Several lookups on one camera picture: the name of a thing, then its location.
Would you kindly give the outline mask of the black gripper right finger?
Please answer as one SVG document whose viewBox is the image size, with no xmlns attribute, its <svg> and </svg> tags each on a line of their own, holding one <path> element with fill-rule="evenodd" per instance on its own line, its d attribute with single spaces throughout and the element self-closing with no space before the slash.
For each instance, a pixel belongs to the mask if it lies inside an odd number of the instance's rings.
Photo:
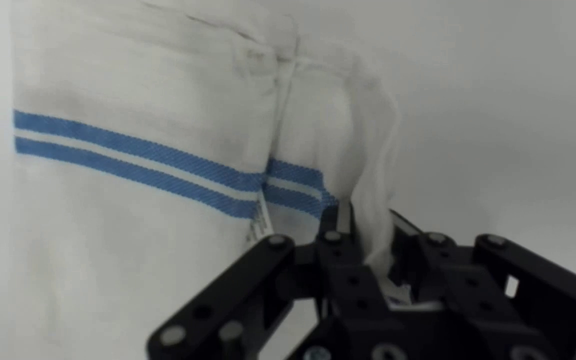
<svg viewBox="0 0 576 360">
<path fill-rule="evenodd" d="M 389 278 L 460 321 L 461 360 L 576 360 L 576 273 L 497 234 L 458 245 L 394 212 Z"/>
</svg>

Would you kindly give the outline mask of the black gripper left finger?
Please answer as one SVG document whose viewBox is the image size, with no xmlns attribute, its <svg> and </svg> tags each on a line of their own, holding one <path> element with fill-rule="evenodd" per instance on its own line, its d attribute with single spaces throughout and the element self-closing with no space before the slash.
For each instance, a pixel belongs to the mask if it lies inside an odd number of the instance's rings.
<svg viewBox="0 0 576 360">
<path fill-rule="evenodd" d="M 343 309 L 359 282 L 353 208 L 340 202 L 322 212 L 310 244 L 269 234 L 227 265 L 146 341 L 148 360 L 258 360 L 298 300 L 311 300 L 315 323 L 287 360 L 353 360 Z"/>
</svg>

